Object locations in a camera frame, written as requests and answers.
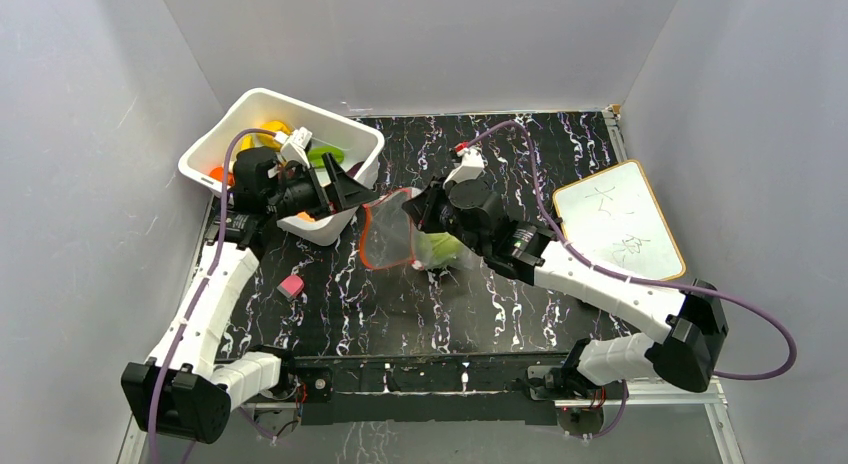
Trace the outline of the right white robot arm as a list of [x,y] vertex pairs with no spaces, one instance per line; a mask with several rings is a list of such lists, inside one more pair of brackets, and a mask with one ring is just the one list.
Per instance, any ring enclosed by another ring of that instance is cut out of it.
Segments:
[[666,282],[605,275],[574,257],[552,230],[510,216],[480,179],[435,179],[402,209],[417,230],[453,236],[496,274],[572,296],[636,326],[626,337],[581,339],[561,367],[532,372],[533,399],[587,398],[611,382],[649,377],[693,393],[707,390],[728,334],[710,284],[679,291]]

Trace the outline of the clear orange-zip bag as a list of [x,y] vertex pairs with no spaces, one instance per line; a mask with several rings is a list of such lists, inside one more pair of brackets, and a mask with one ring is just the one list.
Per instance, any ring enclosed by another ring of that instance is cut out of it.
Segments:
[[[363,207],[366,222],[360,236],[359,258],[366,268],[412,267],[412,238],[421,231],[414,227],[402,205],[420,193],[415,187],[399,188]],[[477,257],[463,247],[463,266],[455,269],[471,269],[477,264]]]

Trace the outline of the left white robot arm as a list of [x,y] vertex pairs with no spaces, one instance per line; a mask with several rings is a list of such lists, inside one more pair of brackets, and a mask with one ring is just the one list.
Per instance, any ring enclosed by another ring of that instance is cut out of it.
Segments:
[[283,159],[269,148],[242,151],[218,184],[220,207],[184,300],[145,361],[130,362],[120,379],[139,428],[213,443],[230,415],[268,393],[286,400],[301,387],[291,351],[259,347],[221,364],[216,354],[235,304],[257,271],[265,228],[306,213],[327,218],[377,196],[329,152],[328,180],[307,159]]

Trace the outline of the green toy cabbage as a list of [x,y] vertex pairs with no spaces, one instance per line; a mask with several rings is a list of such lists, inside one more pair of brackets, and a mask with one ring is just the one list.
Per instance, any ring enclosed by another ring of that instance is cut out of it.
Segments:
[[461,268],[462,243],[449,233],[416,232],[412,238],[413,261],[416,270]]

